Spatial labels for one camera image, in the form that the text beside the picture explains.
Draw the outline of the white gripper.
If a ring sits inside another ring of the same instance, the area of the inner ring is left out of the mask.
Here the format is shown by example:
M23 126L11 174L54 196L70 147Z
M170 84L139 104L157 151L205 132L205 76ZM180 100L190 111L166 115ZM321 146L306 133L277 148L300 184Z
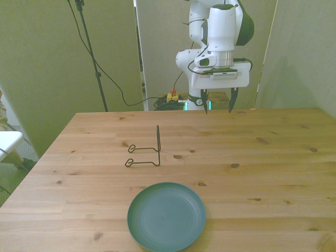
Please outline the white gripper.
M239 87L249 85L250 62L238 62L226 69L195 67L191 74L191 87L201 89L201 100L205 113L208 113L207 89L231 88L229 113L232 112L238 97Z

